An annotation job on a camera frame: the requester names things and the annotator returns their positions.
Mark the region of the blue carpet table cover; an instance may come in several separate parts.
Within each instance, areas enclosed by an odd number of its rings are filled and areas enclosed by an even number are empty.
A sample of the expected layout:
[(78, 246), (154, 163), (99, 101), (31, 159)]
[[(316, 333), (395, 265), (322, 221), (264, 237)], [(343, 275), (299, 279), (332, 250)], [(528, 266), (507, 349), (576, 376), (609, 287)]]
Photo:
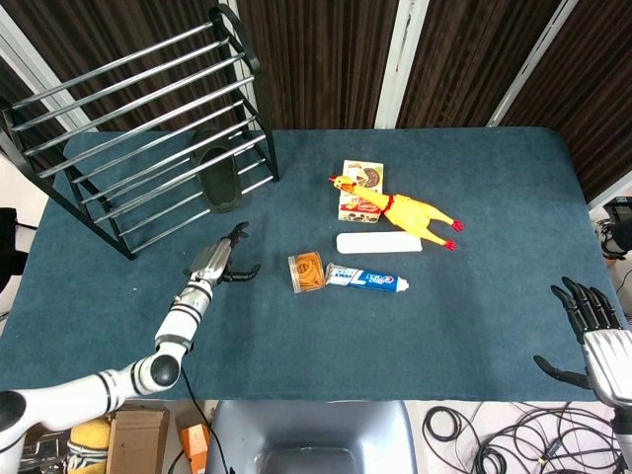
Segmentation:
[[(185, 357), (208, 399), (585, 401), (538, 355), (584, 361), (550, 287), (569, 277), (615, 293), (569, 149), (541, 127), (279, 130), (281, 177), (227, 214), (202, 218), (128, 260), (56, 204), (43, 215), (0, 336), (0, 390), (122, 368), (154, 351), (184, 271), (248, 221), (226, 283)], [(345, 159), (381, 162), (385, 187), (463, 222), (434, 232), (455, 251), (342, 256), (329, 177)], [(325, 286), (296, 294), (287, 258), (318, 252)], [(326, 283), (330, 264), (404, 278), (403, 292)]]

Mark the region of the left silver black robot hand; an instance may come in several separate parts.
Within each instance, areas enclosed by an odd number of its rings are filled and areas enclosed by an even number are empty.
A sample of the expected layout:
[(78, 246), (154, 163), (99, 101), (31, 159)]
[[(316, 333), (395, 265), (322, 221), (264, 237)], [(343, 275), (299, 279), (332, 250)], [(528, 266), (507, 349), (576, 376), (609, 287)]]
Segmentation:
[(243, 282), (256, 277), (261, 269), (260, 264), (255, 264), (246, 272), (232, 271), (229, 268), (234, 247), (248, 237), (245, 232), (248, 226), (248, 221), (240, 222), (228, 235), (205, 247), (185, 270), (185, 275), (193, 280), (204, 280), (211, 286), (223, 282)]

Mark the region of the cookie snack box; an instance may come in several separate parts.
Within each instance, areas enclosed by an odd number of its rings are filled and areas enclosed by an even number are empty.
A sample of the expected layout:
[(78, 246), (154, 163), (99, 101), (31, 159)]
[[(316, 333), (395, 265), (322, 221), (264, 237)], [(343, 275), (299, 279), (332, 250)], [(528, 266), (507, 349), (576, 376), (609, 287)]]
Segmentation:
[[(382, 193), (384, 165), (378, 162), (345, 160), (342, 175), (371, 192)], [(343, 221), (376, 223), (381, 215), (378, 206), (356, 195), (340, 191), (338, 218)]]

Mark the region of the dark green rubber slipper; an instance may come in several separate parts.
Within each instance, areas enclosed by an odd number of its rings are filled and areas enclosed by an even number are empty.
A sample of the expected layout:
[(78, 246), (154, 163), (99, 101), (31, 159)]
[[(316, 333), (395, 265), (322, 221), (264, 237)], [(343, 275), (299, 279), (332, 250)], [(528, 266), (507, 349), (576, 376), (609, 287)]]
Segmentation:
[[(199, 166), (232, 148), (225, 137), (217, 138), (194, 151), (193, 164)], [(236, 160), (233, 155), (198, 172), (198, 180), (212, 212), (224, 213), (236, 208), (241, 201), (241, 188)]]

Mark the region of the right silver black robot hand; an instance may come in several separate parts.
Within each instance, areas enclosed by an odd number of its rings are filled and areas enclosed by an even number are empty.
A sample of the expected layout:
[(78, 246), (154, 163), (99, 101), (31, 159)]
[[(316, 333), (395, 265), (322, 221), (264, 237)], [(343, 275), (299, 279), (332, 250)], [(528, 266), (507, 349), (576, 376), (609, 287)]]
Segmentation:
[(534, 362), (555, 380), (592, 391), (607, 406), (632, 410), (632, 331), (623, 328), (602, 291), (567, 276), (562, 282), (563, 287), (550, 289), (566, 311), (585, 372), (562, 370), (542, 355), (536, 355)]

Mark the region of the white partition post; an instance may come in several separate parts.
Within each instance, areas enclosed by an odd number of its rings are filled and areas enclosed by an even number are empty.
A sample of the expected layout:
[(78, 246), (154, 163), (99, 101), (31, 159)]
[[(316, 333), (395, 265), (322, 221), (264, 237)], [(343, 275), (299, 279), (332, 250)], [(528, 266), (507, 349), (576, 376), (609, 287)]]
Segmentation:
[(528, 56), (487, 121), (487, 127), (499, 126), (524, 85), (547, 52), (554, 39), (577, 7), (579, 0), (559, 0), (558, 6), (534, 43)]
[[(243, 44), (241, 42), (241, 38), (239, 36), (239, 34), (237, 33), (237, 31), (233, 28), (233, 27), (228, 27), (228, 31), (232, 36), (232, 40), (230, 43), (230, 51), (232, 55), (239, 55), (242, 54), (242, 57), (239, 58), (234, 64), (233, 64), (233, 69), (234, 69), (234, 74), (235, 74), (235, 78), (237, 81), (243, 81), (245, 79), (247, 79), (248, 77), (254, 77), (250, 67), (248, 66), (247, 63), (247, 56), (245, 54), (245, 49), (243, 47)], [(250, 107), (252, 107), (254, 110), (257, 109), (257, 99), (256, 99), (256, 94), (255, 94), (255, 90), (254, 90), (254, 85), (255, 82), (253, 80), (251, 80), (248, 83), (244, 83), (242, 84), (239, 88), (238, 91), (240, 92), (241, 96), (243, 97), (243, 113), (245, 115), (246, 118), (251, 117), (254, 113), (251, 111)]]
[[(30, 90), (27, 97), (58, 86), (61, 81), (43, 59), (36, 47), (26, 37), (9, 13), (0, 5), (0, 57)], [(41, 99), (40, 103), (49, 111), (74, 104), (71, 94), (64, 90)], [(81, 107), (56, 117), (66, 129), (71, 130), (87, 124), (90, 119)]]
[(374, 121), (396, 127), (431, 0), (399, 0)]

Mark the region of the yellow rubber chicken toy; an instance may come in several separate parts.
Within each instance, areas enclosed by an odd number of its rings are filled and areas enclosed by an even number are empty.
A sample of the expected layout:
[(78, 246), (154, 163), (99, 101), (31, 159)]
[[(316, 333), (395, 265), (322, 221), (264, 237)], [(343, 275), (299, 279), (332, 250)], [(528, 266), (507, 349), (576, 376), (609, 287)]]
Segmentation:
[(465, 226), (461, 221), (449, 217), (436, 207), (404, 195), (390, 195), (372, 191), (343, 175), (330, 176), (329, 181), (336, 189), (377, 206), (392, 224), (403, 231), (422, 240), (436, 243), (449, 251), (457, 249), (457, 244), (453, 240), (444, 240), (436, 236), (431, 232), (429, 226), (433, 220), (449, 225), (455, 232), (462, 232)]

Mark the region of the white oblong plastic case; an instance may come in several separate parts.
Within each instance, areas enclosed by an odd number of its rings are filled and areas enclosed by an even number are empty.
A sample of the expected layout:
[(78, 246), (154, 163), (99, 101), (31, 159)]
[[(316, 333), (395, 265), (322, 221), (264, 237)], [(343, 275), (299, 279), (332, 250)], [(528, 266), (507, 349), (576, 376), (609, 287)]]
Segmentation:
[(336, 237), (340, 254), (420, 253), (420, 238), (405, 231), (340, 233)]

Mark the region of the black metal shoe rack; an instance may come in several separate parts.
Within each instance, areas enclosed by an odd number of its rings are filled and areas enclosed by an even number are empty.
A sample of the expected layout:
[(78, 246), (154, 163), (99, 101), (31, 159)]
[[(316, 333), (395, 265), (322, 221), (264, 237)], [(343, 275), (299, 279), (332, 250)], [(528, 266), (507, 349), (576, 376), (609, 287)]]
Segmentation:
[[(254, 77), (237, 81), (233, 27)], [(257, 109), (243, 113), (251, 80)], [(70, 106), (40, 103), (68, 91)], [(90, 121), (66, 130), (56, 117), (81, 107)], [(238, 15), (212, 7), (204, 23), (0, 113), (0, 153), (33, 185), (128, 259), (212, 213), (198, 172), (233, 155), (241, 197), (279, 178), (261, 64)], [(194, 151), (225, 137), (232, 148), (199, 166)]]

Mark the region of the yellow round object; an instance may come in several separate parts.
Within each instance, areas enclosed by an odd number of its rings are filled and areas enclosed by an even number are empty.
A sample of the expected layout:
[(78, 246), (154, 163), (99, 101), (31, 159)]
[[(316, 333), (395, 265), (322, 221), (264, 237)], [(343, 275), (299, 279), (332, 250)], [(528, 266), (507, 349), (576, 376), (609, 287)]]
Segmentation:
[(64, 474), (106, 474), (111, 425), (95, 419), (75, 426), (67, 442)]

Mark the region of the blue white toothpaste tube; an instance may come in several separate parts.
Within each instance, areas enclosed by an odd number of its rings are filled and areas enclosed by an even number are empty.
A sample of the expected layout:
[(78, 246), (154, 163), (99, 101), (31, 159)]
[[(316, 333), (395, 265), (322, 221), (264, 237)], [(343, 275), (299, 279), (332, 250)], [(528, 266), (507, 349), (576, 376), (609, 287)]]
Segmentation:
[(388, 292), (403, 292), (410, 287), (409, 283), (399, 276), (349, 268), (333, 263), (330, 263), (326, 268), (326, 283)]

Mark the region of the black device on floor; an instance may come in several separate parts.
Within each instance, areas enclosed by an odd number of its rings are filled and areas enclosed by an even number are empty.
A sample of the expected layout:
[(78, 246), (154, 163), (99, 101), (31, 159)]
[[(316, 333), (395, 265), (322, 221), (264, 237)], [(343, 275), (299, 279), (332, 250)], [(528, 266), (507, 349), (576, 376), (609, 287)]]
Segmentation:
[(597, 223), (602, 255), (608, 260), (624, 260), (632, 252), (632, 197), (615, 197), (605, 205), (608, 218)]

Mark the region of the orange block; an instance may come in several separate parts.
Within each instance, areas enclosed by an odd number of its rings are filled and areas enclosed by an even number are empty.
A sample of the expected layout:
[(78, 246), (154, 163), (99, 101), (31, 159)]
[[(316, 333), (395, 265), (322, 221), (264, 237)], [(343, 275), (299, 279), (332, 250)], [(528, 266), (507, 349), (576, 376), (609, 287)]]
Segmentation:
[(209, 430), (204, 424), (197, 424), (180, 431), (184, 455), (192, 474), (205, 474), (209, 445)]

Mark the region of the black chair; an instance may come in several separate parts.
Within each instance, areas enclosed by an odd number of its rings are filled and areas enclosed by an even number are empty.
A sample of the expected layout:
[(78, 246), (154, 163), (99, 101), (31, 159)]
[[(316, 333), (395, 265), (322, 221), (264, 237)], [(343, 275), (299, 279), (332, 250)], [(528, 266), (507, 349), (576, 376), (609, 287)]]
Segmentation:
[(29, 254), (16, 247), (18, 227), (37, 230), (35, 226), (18, 221), (16, 208), (0, 207), (0, 293), (11, 277), (23, 274), (26, 266)]

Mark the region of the clear jar of rubber bands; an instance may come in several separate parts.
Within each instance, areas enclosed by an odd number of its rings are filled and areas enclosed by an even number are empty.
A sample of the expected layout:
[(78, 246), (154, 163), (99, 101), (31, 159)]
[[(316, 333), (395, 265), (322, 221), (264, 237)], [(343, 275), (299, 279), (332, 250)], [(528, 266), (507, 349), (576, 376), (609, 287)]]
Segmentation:
[(318, 252), (289, 256), (287, 262), (296, 294), (319, 290), (325, 286), (325, 272)]

